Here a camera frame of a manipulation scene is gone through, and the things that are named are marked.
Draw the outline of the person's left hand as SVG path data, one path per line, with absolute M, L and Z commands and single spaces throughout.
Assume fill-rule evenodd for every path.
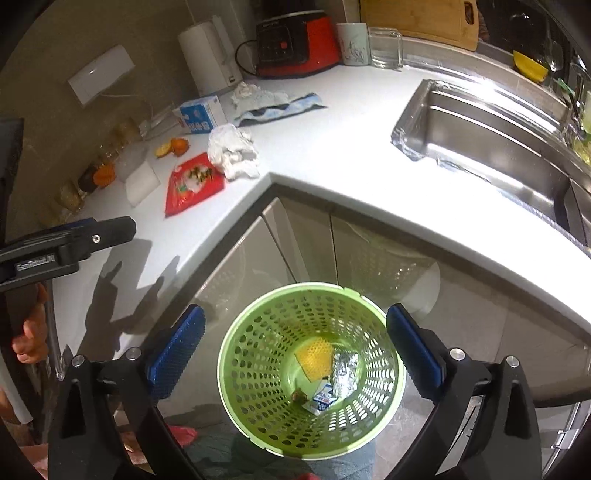
M 36 287 L 37 300 L 23 324 L 23 334 L 15 337 L 12 341 L 12 348 L 18 360 L 27 365 L 44 361 L 49 352 L 45 310 L 48 295 L 41 283 L 38 283 Z

